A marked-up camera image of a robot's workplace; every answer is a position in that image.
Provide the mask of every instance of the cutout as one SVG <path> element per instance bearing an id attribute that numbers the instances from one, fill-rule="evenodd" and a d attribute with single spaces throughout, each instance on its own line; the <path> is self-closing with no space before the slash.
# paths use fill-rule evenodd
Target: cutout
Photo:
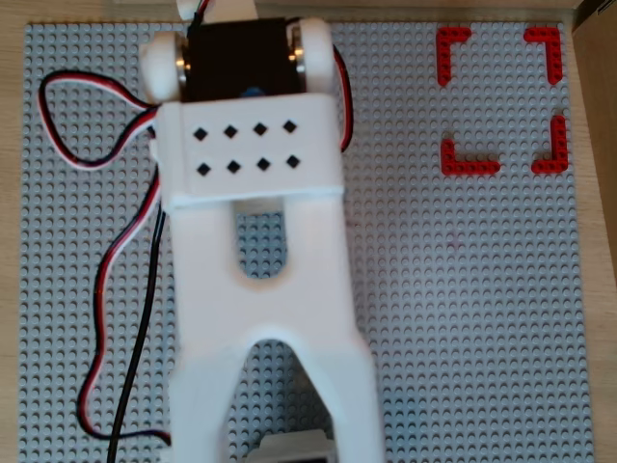
<path id="1" fill-rule="evenodd" d="M 207 136 L 208 132 L 206 132 L 205 130 L 203 130 L 201 127 L 198 128 L 195 133 L 193 134 L 193 136 L 195 138 L 197 138 L 200 142 L 203 141 L 203 139 Z"/>
<path id="2" fill-rule="evenodd" d="M 228 170 L 232 173 L 235 174 L 236 172 L 238 172 L 240 170 L 242 166 L 240 164 L 238 164 L 235 161 L 231 161 L 228 165 Z"/>
<path id="3" fill-rule="evenodd" d="M 261 160 L 257 162 L 257 167 L 265 172 L 270 167 L 270 163 L 267 159 L 262 157 Z"/>
<path id="4" fill-rule="evenodd" d="M 284 128 L 287 132 L 292 133 L 297 127 L 298 125 L 292 121 L 287 121 L 282 128 Z"/>
<path id="5" fill-rule="evenodd" d="M 289 156 L 289 159 L 287 159 L 287 164 L 289 164 L 292 169 L 295 169 L 296 167 L 298 167 L 298 164 L 300 164 L 300 159 L 298 159 L 292 154 L 291 156 Z"/>
<path id="6" fill-rule="evenodd" d="M 225 133 L 229 138 L 233 138 L 238 131 L 233 125 L 228 125 L 228 128 L 226 128 L 223 133 Z"/>
<path id="7" fill-rule="evenodd" d="M 271 390 L 252 390 L 254 378 L 264 375 L 264 370 L 271 376 L 265 380 L 272 384 Z M 263 439 L 262 432 L 250 432 L 246 441 L 240 439 L 240 432 L 244 429 L 240 422 L 244 419 L 244 410 L 251 410 L 251 400 L 259 397 L 260 402 L 272 408 L 272 429 L 275 434 L 323 429 L 329 439 L 335 437 L 333 422 L 328 408 L 315 390 L 309 376 L 305 372 L 300 360 L 289 345 L 278 340 L 262 340 L 255 344 L 246 358 L 244 367 L 239 374 L 235 386 L 234 399 L 229 406 L 227 416 L 233 428 L 226 429 L 230 442 L 238 447 L 247 445 L 249 449 L 259 447 Z M 321 463 L 318 457 L 271 460 L 277 463 Z"/>
<path id="8" fill-rule="evenodd" d="M 248 278 L 276 278 L 285 267 L 284 215 L 277 206 L 262 199 L 235 216 L 238 265 Z"/>
<path id="9" fill-rule="evenodd" d="M 202 177 L 205 177 L 205 175 L 206 175 L 208 172 L 210 172 L 210 170 L 211 170 L 211 169 L 210 169 L 210 167 L 209 167 L 207 164 L 205 164 L 205 163 L 202 163 L 202 164 L 201 164 L 201 165 L 197 168 L 197 172 L 199 172 L 199 173 L 200 173 L 200 175 L 201 175 Z"/>
<path id="10" fill-rule="evenodd" d="M 254 131 L 257 135 L 261 136 L 261 135 L 263 135 L 264 133 L 266 133 L 266 132 L 268 131 L 268 127 L 266 127 L 263 123 L 258 123 L 258 124 L 257 124 L 257 125 L 253 128 L 253 131 Z"/>

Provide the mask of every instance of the white plastic part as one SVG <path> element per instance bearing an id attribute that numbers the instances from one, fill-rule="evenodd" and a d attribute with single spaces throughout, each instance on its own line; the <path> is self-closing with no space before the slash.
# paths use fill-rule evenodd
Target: white plastic part
<path id="1" fill-rule="evenodd" d="M 265 436 L 245 463 L 336 463 L 336 447 L 321 429 Z"/>
<path id="2" fill-rule="evenodd" d="M 176 64 L 176 32 L 154 34 L 152 41 L 140 46 L 139 61 L 148 102 L 158 104 L 180 100 L 180 82 Z"/>
<path id="3" fill-rule="evenodd" d="M 198 128 L 207 132 L 201 141 Z M 354 313 L 334 99 L 167 103 L 156 143 L 181 348 L 170 381 L 174 463 L 228 461 L 220 438 L 236 383 L 251 347 L 270 339 L 295 351 L 330 411 L 338 462 L 384 463 L 373 359 Z M 202 161 L 212 163 L 205 175 Z M 232 161 L 242 164 L 236 174 Z M 287 264 L 255 280 L 238 263 L 233 202 L 263 196 L 282 197 Z"/>
<path id="4" fill-rule="evenodd" d="M 185 21 L 193 19 L 200 3 L 198 0 L 176 0 L 180 17 Z M 205 11 L 204 22 L 248 21 L 257 19 L 255 0 L 210 0 Z"/>
<path id="5" fill-rule="evenodd" d="M 300 20 L 307 91 L 329 94 L 335 82 L 335 55 L 330 26 L 316 17 Z"/>
<path id="6" fill-rule="evenodd" d="M 255 132 L 259 124 L 266 129 L 262 135 Z M 155 150 L 163 205 L 173 210 L 301 193 L 342 194 L 339 138 L 331 95 L 165 104 L 157 114 Z M 299 162 L 295 168 L 289 164 L 292 156 Z M 265 170 L 258 167 L 261 160 L 269 164 Z M 238 167 L 234 174 L 232 163 Z"/>

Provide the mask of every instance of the red wire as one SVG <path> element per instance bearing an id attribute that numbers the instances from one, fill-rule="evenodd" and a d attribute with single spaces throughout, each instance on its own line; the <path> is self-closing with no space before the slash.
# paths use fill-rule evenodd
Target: red wire
<path id="1" fill-rule="evenodd" d="M 208 8 L 209 3 L 210 0 L 202 0 L 200 3 L 200 7 L 197 9 L 197 14 L 201 17 L 201 20 L 203 20 L 203 16 L 205 15 L 205 9 Z"/>
<path id="2" fill-rule="evenodd" d="M 126 126 L 108 154 L 95 160 L 83 159 L 73 154 L 67 144 L 65 144 L 60 133 L 58 133 L 58 129 L 54 125 L 53 116 L 49 111 L 46 89 L 47 86 L 58 82 L 76 82 L 98 87 L 122 98 L 128 104 L 142 110 L 142 112 Z M 141 101 L 116 80 L 91 72 L 76 70 L 58 70 L 47 75 L 40 83 L 37 103 L 39 105 L 43 127 L 54 149 L 71 167 L 80 170 L 96 170 L 111 164 L 133 138 L 144 128 L 152 124 L 156 115 L 155 106 Z"/>
<path id="3" fill-rule="evenodd" d="M 136 216 L 133 218 L 129 226 L 124 229 L 121 235 L 116 238 L 116 240 L 109 247 L 103 256 L 103 260 L 98 267 L 98 272 L 96 273 L 96 279 L 94 282 L 94 329 L 96 331 L 96 349 L 86 381 L 84 382 L 77 398 L 77 419 L 84 428 L 84 431 L 98 439 L 109 440 L 111 437 L 109 434 L 103 434 L 95 430 L 90 418 L 88 417 L 88 398 L 94 389 L 98 375 L 101 373 L 105 352 L 107 350 L 107 330 L 105 326 L 106 284 L 114 260 L 120 254 L 126 243 L 128 243 L 139 231 L 139 228 L 148 218 L 149 213 L 158 201 L 159 191 L 159 178 L 158 175 L 156 175 L 152 180 L 150 188 L 146 194 L 146 198 L 140 206 Z M 171 441 L 169 433 L 154 429 L 125 433 L 122 434 L 121 437 L 126 438 L 144 435 L 159 437 L 167 444 Z"/>
<path id="4" fill-rule="evenodd" d="M 354 135 L 354 100 L 347 67 L 338 49 L 335 47 L 334 50 L 336 68 L 340 76 L 340 86 L 343 96 L 343 136 L 340 140 L 340 151 L 345 152 L 349 148 L 352 136 Z"/>
<path id="5" fill-rule="evenodd" d="M 49 85 L 60 82 L 74 82 L 98 87 L 106 92 L 126 101 L 131 106 L 140 109 L 142 112 L 138 114 L 123 130 L 121 136 L 114 144 L 111 151 L 102 158 L 96 160 L 82 159 L 75 155 L 67 147 L 62 137 L 53 122 L 53 117 L 49 111 L 46 97 L 46 89 Z M 82 170 L 98 170 L 112 163 L 116 157 L 122 152 L 124 147 L 135 138 L 141 131 L 152 125 L 156 116 L 157 108 L 150 104 L 141 101 L 139 98 L 131 94 L 121 83 L 110 78 L 91 72 L 77 70 L 58 70 L 45 76 L 41 83 L 38 93 L 38 105 L 43 126 L 47 132 L 49 139 L 54 146 L 56 152 L 72 167 Z M 103 434 L 96 429 L 88 417 L 88 398 L 94 389 L 96 379 L 101 373 L 103 360 L 107 350 L 107 330 L 105 327 L 105 289 L 109 273 L 116 257 L 120 254 L 126 243 L 128 243 L 145 223 L 149 214 L 155 207 L 160 192 L 158 173 L 154 176 L 152 183 L 148 189 L 146 197 L 140 208 L 122 233 L 114 240 L 109 249 L 105 252 L 102 262 L 98 267 L 94 282 L 94 330 L 96 332 L 96 348 L 94 358 L 90 370 L 86 376 L 79 396 L 77 397 L 77 420 L 83 430 L 91 436 L 109 440 L 111 435 Z M 134 436 L 154 436 L 162 439 L 168 445 L 171 443 L 170 435 L 167 432 L 155 429 L 145 431 L 136 431 L 124 433 L 122 438 Z"/>

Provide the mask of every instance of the cable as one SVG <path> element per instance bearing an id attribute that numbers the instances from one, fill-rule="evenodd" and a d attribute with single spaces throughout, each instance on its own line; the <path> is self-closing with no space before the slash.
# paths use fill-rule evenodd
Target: cable
<path id="1" fill-rule="evenodd" d="M 133 106 L 142 112 L 138 114 L 122 131 L 122 134 L 105 156 L 96 160 L 87 160 L 73 154 L 67 147 L 62 137 L 53 122 L 53 117 L 49 111 L 47 104 L 46 90 L 47 87 L 55 83 L 80 83 L 93 87 L 97 87 L 105 92 L 109 92 L 126 101 L 127 104 Z M 154 116 L 156 115 L 156 107 L 141 101 L 136 96 L 132 95 L 121 83 L 103 75 L 94 74 L 92 72 L 83 72 L 79 70 L 57 70 L 45 76 L 42 79 L 37 97 L 37 105 L 39 106 L 40 117 L 43 127 L 49 136 L 54 149 L 60 156 L 73 168 L 80 170 L 97 170 L 102 169 L 111 164 L 122 150 L 141 132 L 152 126 Z"/>
<path id="2" fill-rule="evenodd" d="M 111 151 L 102 158 L 96 160 L 86 160 L 74 154 L 64 143 L 62 137 L 58 133 L 51 112 L 47 104 L 46 90 L 49 85 L 55 83 L 79 83 L 97 87 L 105 92 L 109 92 L 132 107 L 141 110 L 124 129 L 121 136 L 114 144 Z M 75 169 L 93 171 L 106 167 L 113 162 L 122 150 L 141 132 L 146 129 L 151 129 L 154 123 L 157 108 L 151 106 L 139 98 L 131 94 L 121 83 L 103 75 L 92 72 L 84 72 L 78 70 L 58 70 L 45 76 L 39 87 L 38 106 L 43 126 L 49 139 L 58 154 Z M 155 172 L 151 181 L 150 187 L 146 193 L 144 201 L 139 207 L 135 217 L 129 222 L 121 234 L 114 240 L 112 245 L 106 251 L 96 272 L 94 279 L 94 297 L 93 297 L 93 312 L 94 312 L 94 331 L 96 336 L 96 349 L 93 362 L 86 375 L 86 380 L 77 397 L 77 420 L 87 434 L 99 440 L 109 440 L 110 435 L 103 434 L 94 429 L 91 423 L 87 409 L 88 397 L 94 388 L 96 379 L 98 378 L 102 366 L 103 357 L 106 351 L 107 332 L 105 327 L 105 292 L 107 290 L 107 280 L 109 273 L 118 255 L 122 252 L 124 246 L 140 231 L 149 215 L 156 207 L 160 196 L 160 185 L 158 180 L 158 170 Z M 135 437 L 135 436 L 154 436 L 169 444 L 171 442 L 169 434 L 149 429 L 145 431 L 131 432 L 121 434 L 119 438 Z"/>
<path id="3" fill-rule="evenodd" d="M 340 77 L 340 87 L 343 96 L 343 136 L 340 140 L 340 151 L 345 152 L 351 144 L 354 136 L 354 99 L 351 92 L 351 82 L 349 73 L 345 66 L 345 61 L 340 55 L 336 45 L 334 46 L 336 68 Z"/>
<path id="4" fill-rule="evenodd" d="M 87 409 L 88 409 L 88 397 L 94 388 L 94 384 L 103 367 L 103 358 L 105 351 L 107 350 L 107 329 L 105 326 L 105 293 L 107 290 L 107 281 L 109 273 L 112 269 L 114 261 L 122 252 L 122 249 L 126 244 L 139 232 L 144 223 L 148 219 L 150 213 L 156 207 L 158 198 L 160 195 L 160 186 L 158 178 L 158 170 L 154 173 L 154 177 L 150 183 L 150 187 L 146 193 L 144 201 L 139 207 L 139 210 L 130 221 L 130 223 L 124 228 L 121 234 L 114 240 L 109 249 L 105 252 L 101 264 L 96 272 L 94 279 L 94 298 L 93 298 L 93 312 L 94 312 L 94 334 L 96 337 L 95 352 L 93 362 L 86 375 L 81 391 L 77 397 L 77 420 L 82 429 L 92 437 L 99 440 L 110 440 L 111 435 L 103 434 L 94 429 L 91 423 Z M 144 431 L 130 432 L 121 434 L 119 438 L 125 439 L 129 437 L 137 436 L 153 436 L 158 437 L 167 445 L 170 444 L 171 439 L 168 433 L 148 429 Z"/>
<path id="5" fill-rule="evenodd" d="M 148 271 L 148 289 L 146 291 L 146 300 L 144 302 L 144 311 L 142 313 L 142 320 L 140 321 L 139 331 L 137 338 L 135 339 L 135 346 L 133 347 L 133 354 L 131 356 L 131 362 L 126 372 L 126 378 L 124 379 L 124 385 L 122 386 L 122 393 L 120 402 L 118 403 L 118 410 L 114 419 L 114 427 L 112 430 L 111 439 L 109 441 L 109 447 L 107 450 L 107 463 L 115 463 L 116 453 L 118 452 L 118 441 L 121 437 L 122 422 L 124 414 L 126 413 L 126 407 L 131 395 L 131 389 L 133 387 L 133 381 L 137 374 L 137 367 L 139 366 L 140 357 L 142 356 L 142 350 L 144 349 L 144 343 L 146 341 L 146 334 L 148 333 L 148 325 L 150 322 L 150 316 L 152 314 L 152 303 L 154 301 L 154 293 L 156 291 L 156 273 L 158 269 L 158 254 L 161 244 L 161 236 L 163 234 L 163 228 L 165 225 L 165 212 L 161 205 L 158 206 L 158 213 L 156 215 L 156 225 L 154 226 L 154 233 L 152 238 L 152 245 L 150 248 L 150 264 Z"/>
<path id="6" fill-rule="evenodd" d="M 203 23 L 203 17 L 205 16 L 205 11 L 207 10 L 209 3 L 210 0 L 201 0 L 198 4 L 197 9 L 195 10 L 195 14 L 193 14 L 193 20 L 191 21 L 191 25 L 189 26 L 189 29 L 186 33 L 188 37 L 190 37 L 193 31 L 198 29 Z"/>

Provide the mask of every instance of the wooden table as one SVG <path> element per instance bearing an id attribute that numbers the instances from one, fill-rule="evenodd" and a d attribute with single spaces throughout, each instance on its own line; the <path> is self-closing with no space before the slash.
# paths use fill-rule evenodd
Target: wooden table
<path id="1" fill-rule="evenodd" d="M 314 0 L 327 5 L 327 0 Z M 411 10 L 290 8 L 264 5 L 262 14 L 313 13 L 345 19 L 566 20 L 546 10 Z M 111 0 L 0 0 L 0 461 L 17 460 L 17 335 L 23 26 L 27 22 L 176 20 L 173 4 L 117 6 Z M 596 461 L 617 461 L 617 291 L 591 151 L 572 37 L 568 72 L 574 128 L 587 356 Z"/>

